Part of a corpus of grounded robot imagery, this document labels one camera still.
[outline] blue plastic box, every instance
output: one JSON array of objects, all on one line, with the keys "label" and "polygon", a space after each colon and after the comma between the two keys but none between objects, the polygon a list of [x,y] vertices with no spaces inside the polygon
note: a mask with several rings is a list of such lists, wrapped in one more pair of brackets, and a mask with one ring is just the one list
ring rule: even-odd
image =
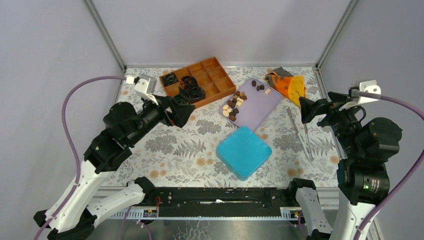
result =
[{"label": "blue plastic box", "polygon": [[242,181],[246,181],[273,150],[248,127],[242,126],[216,148],[218,158]]}]

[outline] table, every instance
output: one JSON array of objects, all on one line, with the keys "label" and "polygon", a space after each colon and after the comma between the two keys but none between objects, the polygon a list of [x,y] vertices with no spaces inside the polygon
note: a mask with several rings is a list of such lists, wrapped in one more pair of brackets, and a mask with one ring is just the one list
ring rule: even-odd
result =
[{"label": "table", "polygon": [[[165,96],[159,76],[177,68],[128,68],[127,75],[140,74],[158,79],[154,94]],[[239,87],[248,78],[263,81],[271,67],[225,67]],[[293,75],[305,79],[308,98],[321,99],[314,70],[310,66],[284,67]],[[335,141],[329,127],[320,128],[316,117],[308,124],[313,162],[308,162],[295,130],[287,116],[290,107],[297,128],[304,136],[300,110],[289,100],[283,100],[256,130],[256,134],[271,148],[272,155],[248,180],[241,181],[216,156],[216,147],[237,127],[219,114],[226,97],[196,109],[183,128],[158,124],[131,150],[128,158],[102,187],[125,186],[128,181],[146,176],[157,187],[277,187],[286,188],[294,178],[305,178],[317,187],[336,187],[339,162]],[[123,83],[118,102],[129,102],[136,111],[142,101],[131,85]]]}]

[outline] floral pattern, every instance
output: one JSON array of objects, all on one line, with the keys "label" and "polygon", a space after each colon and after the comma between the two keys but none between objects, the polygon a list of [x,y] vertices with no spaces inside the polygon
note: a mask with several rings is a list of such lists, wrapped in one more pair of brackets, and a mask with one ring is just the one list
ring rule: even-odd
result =
[{"label": "floral pattern", "polygon": [[[176,68],[129,68],[127,75],[141,74],[158,78]],[[239,87],[248,78],[263,81],[270,67],[225,67]],[[302,75],[307,95],[322,98],[312,67],[284,67],[293,75]],[[164,96],[158,82],[155,95]],[[158,124],[133,149],[129,157],[103,187],[125,186],[130,180],[146,176],[158,187],[278,187],[285,188],[294,178],[311,179],[318,187],[336,187],[339,157],[331,129],[317,126],[318,117],[308,124],[313,162],[303,152],[295,130],[287,116],[291,108],[297,128],[305,141],[299,108],[283,98],[256,134],[272,148],[271,157],[246,181],[240,181],[216,155],[216,148],[238,129],[219,114],[226,97],[196,109],[183,128]],[[121,87],[119,102],[129,102],[136,111],[143,102],[131,85]]]}]

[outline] white wall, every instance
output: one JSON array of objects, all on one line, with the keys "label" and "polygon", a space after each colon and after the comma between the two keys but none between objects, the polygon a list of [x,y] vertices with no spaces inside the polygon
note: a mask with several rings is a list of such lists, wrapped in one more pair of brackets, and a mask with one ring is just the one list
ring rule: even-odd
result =
[{"label": "white wall", "polygon": [[[0,239],[33,239],[33,215],[75,175],[60,116],[68,91],[119,73],[83,1],[1,1]],[[103,129],[116,86],[92,83],[71,98],[68,125],[80,156]]]},{"label": "white wall", "polygon": [[[353,81],[377,80],[384,95],[424,110],[424,18],[422,0],[359,1],[322,68],[329,91],[347,93]],[[393,188],[424,147],[424,122],[386,102],[369,103],[367,123],[381,116],[403,129],[400,152],[389,159]],[[424,166],[378,215],[385,240],[423,239]]]},{"label": "white wall", "polygon": [[128,65],[318,61],[349,0],[94,0]]}]

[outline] purple tray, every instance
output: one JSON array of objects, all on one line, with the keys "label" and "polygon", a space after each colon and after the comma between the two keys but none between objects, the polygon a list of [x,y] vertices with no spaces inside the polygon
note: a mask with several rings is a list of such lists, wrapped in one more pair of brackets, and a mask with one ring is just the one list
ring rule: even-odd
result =
[{"label": "purple tray", "polygon": [[[256,81],[256,85],[264,85],[265,89],[257,91],[256,87],[252,86],[253,80]],[[265,94],[267,89],[271,89],[268,95]],[[233,94],[219,107],[219,114],[239,127],[248,127],[252,132],[261,125],[283,98],[281,93],[256,78],[248,78],[237,91],[244,92],[247,96],[247,100],[238,108],[237,119],[233,122],[223,115],[223,106],[227,104],[228,100],[233,99]]]}]

